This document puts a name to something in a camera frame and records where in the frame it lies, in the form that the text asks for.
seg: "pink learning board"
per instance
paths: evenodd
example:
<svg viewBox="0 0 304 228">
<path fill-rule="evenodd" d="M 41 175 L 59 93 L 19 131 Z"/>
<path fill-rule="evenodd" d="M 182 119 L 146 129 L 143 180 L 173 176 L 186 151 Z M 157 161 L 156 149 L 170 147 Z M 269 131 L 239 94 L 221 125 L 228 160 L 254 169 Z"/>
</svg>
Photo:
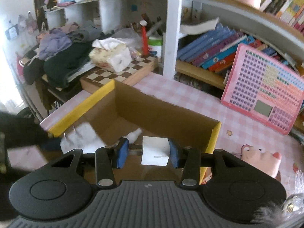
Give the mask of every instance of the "pink learning board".
<svg viewBox="0 0 304 228">
<path fill-rule="evenodd" d="M 221 103 L 289 134 L 304 98 L 304 80 L 274 58 L 240 44 Z"/>
</svg>

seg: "wall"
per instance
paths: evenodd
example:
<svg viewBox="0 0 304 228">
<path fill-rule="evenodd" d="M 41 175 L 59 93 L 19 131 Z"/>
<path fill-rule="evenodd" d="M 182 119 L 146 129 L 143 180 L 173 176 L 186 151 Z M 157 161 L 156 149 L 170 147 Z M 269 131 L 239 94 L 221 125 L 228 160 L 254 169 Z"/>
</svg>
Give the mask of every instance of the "wall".
<svg viewBox="0 0 304 228">
<path fill-rule="evenodd" d="M 3 38 L 3 32 L 8 27 L 8 21 L 11 20 L 13 24 L 18 22 L 18 16 L 20 14 L 27 16 L 27 12 L 31 11 L 35 18 L 35 5 L 34 0 L 0 0 L 0 44 L 4 47 L 5 55 L 8 62 L 15 66 L 17 51 L 20 55 L 23 55 L 27 48 L 32 48 L 36 45 L 36 32 L 35 35 L 29 35 L 26 32 L 20 33 L 19 37 L 8 41 Z"/>
</svg>

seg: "calculator screen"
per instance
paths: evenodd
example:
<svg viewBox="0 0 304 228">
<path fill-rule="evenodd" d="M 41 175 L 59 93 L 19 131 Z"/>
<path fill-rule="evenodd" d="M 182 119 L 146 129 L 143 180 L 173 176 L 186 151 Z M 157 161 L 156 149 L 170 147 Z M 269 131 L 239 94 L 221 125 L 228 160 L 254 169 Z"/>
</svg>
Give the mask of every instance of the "calculator screen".
<svg viewBox="0 0 304 228">
<path fill-rule="evenodd" d="M 265 104 L 260 100 L 257 100 L 254 110 L 264 116 L 269 117 L 272 110 L 272 106 Z"/>
</svg>

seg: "orange book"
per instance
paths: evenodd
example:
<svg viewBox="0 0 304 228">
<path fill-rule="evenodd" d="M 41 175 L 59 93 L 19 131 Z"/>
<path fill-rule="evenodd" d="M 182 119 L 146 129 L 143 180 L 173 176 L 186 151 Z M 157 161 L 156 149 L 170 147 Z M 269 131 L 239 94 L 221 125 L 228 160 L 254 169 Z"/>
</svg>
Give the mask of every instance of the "orange book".
<svg viewBox="0 0 304 228">
<path fill-rule="evenodd" d="M 258 39 L 256 39 L 253 43 L 250 44 L 250 46 L 256 48 L 262 45 L 262 42 Z M 216 72 L 218 73 L 218 69 L 225 69 L 227 67 L 229 67 L 231 65 L 231 62 L 233 63 L 234 58 L 235 58 L 235 53 L 230 54 L 229 56 L 227 56 L 226 58 L 224 58 L 223 60 L 217 62 L 216 64 L 212 65 L 210 68 L 208 68 L 209 71 L 211 72 Z"/>
</svg>

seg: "star sticker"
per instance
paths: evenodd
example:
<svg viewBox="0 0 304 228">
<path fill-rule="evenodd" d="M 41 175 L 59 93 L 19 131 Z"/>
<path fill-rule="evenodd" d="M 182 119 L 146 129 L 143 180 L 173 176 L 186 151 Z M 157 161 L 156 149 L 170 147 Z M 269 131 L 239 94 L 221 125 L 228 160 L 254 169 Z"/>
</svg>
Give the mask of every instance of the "star sticker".
<svg viewBox="0 0 304 228">
<path fill-rule="evenodd" d="M 227 130 L 227 133 L 226 133 L 228 136 L 232 136 L 233 135 L 233 133 L 232 133 L 232 131 L 230 131 L 230 130 Z"/>
</svg>

